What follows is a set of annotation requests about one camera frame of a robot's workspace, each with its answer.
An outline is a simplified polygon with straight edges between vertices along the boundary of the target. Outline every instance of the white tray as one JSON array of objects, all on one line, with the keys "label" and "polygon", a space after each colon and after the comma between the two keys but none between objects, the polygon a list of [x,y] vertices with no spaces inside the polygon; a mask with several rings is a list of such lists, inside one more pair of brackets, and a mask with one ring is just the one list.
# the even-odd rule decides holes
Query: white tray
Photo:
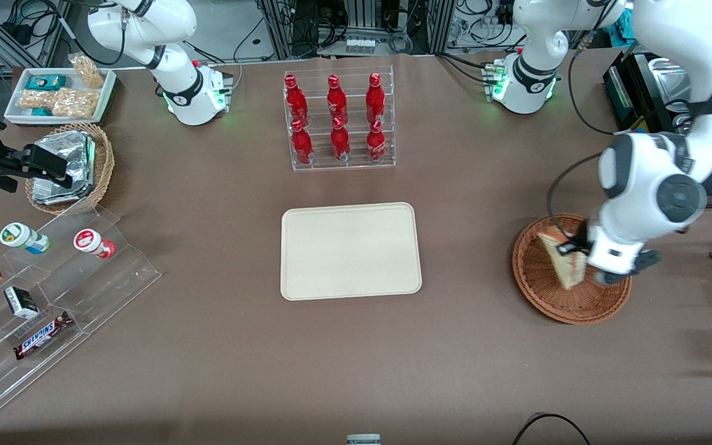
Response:
[{"label": "white tray", "polygon": [[89,119],[77,119],[68,116],[32,116],[32,109],[22,109],[18,106],[18,99],[20,99],[20,94],[26,88],[29,78],[45,74],[65,74],[67,77],[65,87],[87,89],[87,86],[84,85],[82,79],[76,74],[74,68],[27,68],[20,74],[18,84],[12,91],[11,100],[5,110],[5,119],[11,121],[13,124],[22,125],[94,124],[101,121],[104,116],[104,111],[106,111],[106,104],[108,104],[109,97],[111,96],[111,90],[114,89],[114,84],[117,80],[117,74],[115,74],[114,70],[101,69],[101,74],[104,76],[104,85],[101,87],[101,99],[99,99],[98,105],[95,107],[93,117]]},{"label": "white tray", "polygon": [[295,208],[282,217],[282,296],[412,294],[422,286],[408,203]]}]

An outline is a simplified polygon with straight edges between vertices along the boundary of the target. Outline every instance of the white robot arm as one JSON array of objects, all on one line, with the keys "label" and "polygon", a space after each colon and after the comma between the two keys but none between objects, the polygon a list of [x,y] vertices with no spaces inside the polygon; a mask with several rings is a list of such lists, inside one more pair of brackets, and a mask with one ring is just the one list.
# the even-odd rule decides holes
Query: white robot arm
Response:
[{"label": "white robot arm", "polygon": [[209,67],[195,67],[178,45],[197,28],[194,9],[186,0],[114,3],[122,9],[90,9],[91,34],[105,48],[123,51],[150,70],[178,121],[205,124],[226,111],[229,103],[223,75]]},{"label": "white robot arm", "polygon": [[570,49],[562,31],[608,26],[624,7],[625,0],[515,0],[512,18],[526,31],[526,42],[522,53],[494,61],[503,70],[492,78],[498,82],[493,100],[519,114],[539,110]]},{"label": "white robot arm", "polygon": [[637,0],[633,28],[642,45],[689,73],[695,116],[685,137],[622,135],[601,155],[609,200],[588,221],[586,237],[588,261],[606,271],[605,282],[657,262],[645,242],[694,222],[712,190],[712,0]]},{"label": "white robot arm", "polygon": [[[514,15],[525,26],[523,53],[503,62],[494,90],[507,109],[535,112],[545,103],[567,51],[561,29],[594,29],[614,22],[624,0],[517,0]],[[642,45],[689,74],[687,136],[621,135],[602,152],[599,181],[608,201],[560,251],[588,252],[605,284],[654,265],[648,240],[694,222],[712,190],[712,0],[636,0],[633,28]]]}]

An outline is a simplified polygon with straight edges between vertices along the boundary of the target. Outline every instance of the brown table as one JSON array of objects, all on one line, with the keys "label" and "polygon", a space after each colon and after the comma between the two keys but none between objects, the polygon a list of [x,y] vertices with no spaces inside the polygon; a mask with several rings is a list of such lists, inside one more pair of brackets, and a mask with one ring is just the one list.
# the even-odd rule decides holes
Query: brown table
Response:
[{"label": "brown table", "polygon": [[[605,129],[600,78],[615,54],[586,51],[575,68],[577,101]],[[293,172],[283,71],[387,62],[398,166]],[[545,214],[551,180],[610,141],[577,120],[565,82],[543,110],[516,116],[433,57],[245,70],[232,112],[203,127],[167,113],[146,71],[119,73],[102,204],[166,275],[0,411],[0,444],[332,445],[371,431],[387,445],[509,444],[542,411],[594,443],[712,443],[712,211],[650,243],[664,262],[601,324],[545,318],[512,279],[512,243]],[[47,132],[11,126],[2,139],[20,147]],[[595,171],[564,181],[557,210],[602,202]],[[392,201],[416,211],[419,293],[282,298],[286,210]],[[0,228],[48,218],[22,190],[0,192]],[[523,443],[579,440],[543,420]]]}]

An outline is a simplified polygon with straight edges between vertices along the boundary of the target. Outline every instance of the yogurt bottle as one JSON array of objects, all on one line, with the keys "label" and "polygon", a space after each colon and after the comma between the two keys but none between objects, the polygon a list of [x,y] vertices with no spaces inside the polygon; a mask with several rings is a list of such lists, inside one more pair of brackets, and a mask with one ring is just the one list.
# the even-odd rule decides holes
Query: yogurt bottle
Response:
[{"label": "yogurt bottle", "polygon": [[113,242],[105,239],[101,234],[92,229],[84,229],[78,232],[73,239],[73,245],[77,250],[81,250],[84,253],[91,253],[102,260],[114,255],[114,251],[116,250],[116,246]]},{"label": "yogurt bottle", "polygon": [[0,233],[0,241],[3,245],[22,248],[35,255],[40,255],[51,247],[51,240],[47,236],[38,234],[20,222],[11,222],[5,226]]}]

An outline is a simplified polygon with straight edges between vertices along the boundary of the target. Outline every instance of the snickers bar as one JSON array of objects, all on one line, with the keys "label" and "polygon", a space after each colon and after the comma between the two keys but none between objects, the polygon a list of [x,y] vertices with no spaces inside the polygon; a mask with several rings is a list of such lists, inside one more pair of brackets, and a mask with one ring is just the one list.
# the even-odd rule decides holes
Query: snickers bar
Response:
[{"label": "snickers bar", "polygon": [[62,315],[57,316],[57,318],[51,320],[50,323],[46,324],[43,329],[37,331],[34,335],[30,336],[26,341],[20,344],[20,346],[14,347],[12,350],[15,351],[16,360],[21,360],[24,357],[29,357],[32,352],[36,351],[40,347],[47,344],[52,338],[54,338],[61,330],[65,327],[73,324],[73,319],[67,312],[62,312]]},{"label": "snickers bar", "polygon": [[40,313],[32,296],[23,289],[10,286],[5,289],[5,296],[7,297],[7,304],[11,307],[12,315],[28,320]]}]

